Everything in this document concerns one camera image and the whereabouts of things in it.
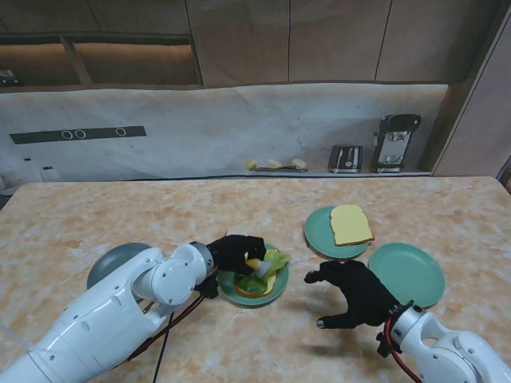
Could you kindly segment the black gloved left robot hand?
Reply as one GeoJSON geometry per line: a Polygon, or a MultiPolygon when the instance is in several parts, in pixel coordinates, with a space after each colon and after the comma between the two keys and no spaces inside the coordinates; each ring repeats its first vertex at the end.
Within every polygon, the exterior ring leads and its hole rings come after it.
{"type": "Polygon", "coordinates": [[[266,247],[260,237],[227,235],[207,245],[218,270],[251,275],[254,270],[246,264],[248,259],[264,260],[266,247]]]}

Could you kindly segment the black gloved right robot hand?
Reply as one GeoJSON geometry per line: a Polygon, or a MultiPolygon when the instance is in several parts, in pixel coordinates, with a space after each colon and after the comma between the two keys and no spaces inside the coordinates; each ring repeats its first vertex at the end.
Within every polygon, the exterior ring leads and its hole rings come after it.
{"type": "Polygon", "coordinates": [[[359,261],[323,262],[318,270],[304,277],[308,284],[324,281],[340,289],[347,300],[347,311],[319,318],[316,326],[321,329],[352,330],[362,324],[380,326],[399,306],[399,301],[378,277],[359,261]]]}

